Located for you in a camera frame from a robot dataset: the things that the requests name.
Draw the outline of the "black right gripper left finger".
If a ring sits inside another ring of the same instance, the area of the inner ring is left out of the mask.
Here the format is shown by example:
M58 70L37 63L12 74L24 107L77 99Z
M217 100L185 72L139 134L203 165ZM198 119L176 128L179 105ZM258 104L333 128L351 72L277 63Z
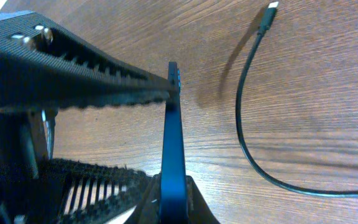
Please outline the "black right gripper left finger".
M66 159L38 176L0 176L0 223L106 223L141 202L152 178L141 170Z

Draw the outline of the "blue Galaxy smartphone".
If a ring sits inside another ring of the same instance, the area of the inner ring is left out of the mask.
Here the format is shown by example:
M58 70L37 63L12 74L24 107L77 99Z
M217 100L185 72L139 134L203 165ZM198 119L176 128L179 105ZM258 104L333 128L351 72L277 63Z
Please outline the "blue Galaxy smartphone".
M160 222L188 223L185 154L180 108L180 72L168 64L168 80L177 89L166 102L160 183Z

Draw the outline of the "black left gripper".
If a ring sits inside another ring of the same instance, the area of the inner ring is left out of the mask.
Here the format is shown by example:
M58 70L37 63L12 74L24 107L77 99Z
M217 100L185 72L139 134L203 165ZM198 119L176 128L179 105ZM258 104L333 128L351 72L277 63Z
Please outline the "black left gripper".
M0 110L0 180L39 178L53 156L56 108L142 105L175 92L39 13L0 13L0 109L44 109Z

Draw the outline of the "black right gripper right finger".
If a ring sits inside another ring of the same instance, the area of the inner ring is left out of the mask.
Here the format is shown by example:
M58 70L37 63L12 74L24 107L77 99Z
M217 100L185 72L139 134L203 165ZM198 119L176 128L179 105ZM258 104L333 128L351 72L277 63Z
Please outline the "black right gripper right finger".
M191 224L219 224L219 221L209 209L195 181L189 175L186 176L188 189L188 216Z

